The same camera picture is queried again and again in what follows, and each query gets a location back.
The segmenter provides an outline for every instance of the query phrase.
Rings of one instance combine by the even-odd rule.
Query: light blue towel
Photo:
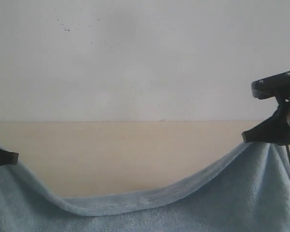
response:
[[[240,144],[164,188],[77,198],[51,193],[22,163],[2,166],[0,232],[290,232],[287,154]]]

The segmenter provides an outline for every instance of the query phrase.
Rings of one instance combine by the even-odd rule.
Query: white wall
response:
[[[0,0],[0,121],[264,119],[288,70],[290,0]]]

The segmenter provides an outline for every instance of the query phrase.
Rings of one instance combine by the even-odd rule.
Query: towel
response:
[[[21,161],[1,166],[0,232],[290,232],[287,153],[241,143],[166,187],[69,198]]]

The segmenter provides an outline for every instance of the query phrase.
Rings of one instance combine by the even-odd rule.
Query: beige wall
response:
[[[61,196],[152,189],[189,176],[258,122],[0,123],[0,144]]]

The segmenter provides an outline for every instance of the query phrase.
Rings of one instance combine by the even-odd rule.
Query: black clip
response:
[[[0,149],[0,166],[7,164],[16,165],[17,161],[18,161],[18,153]]]

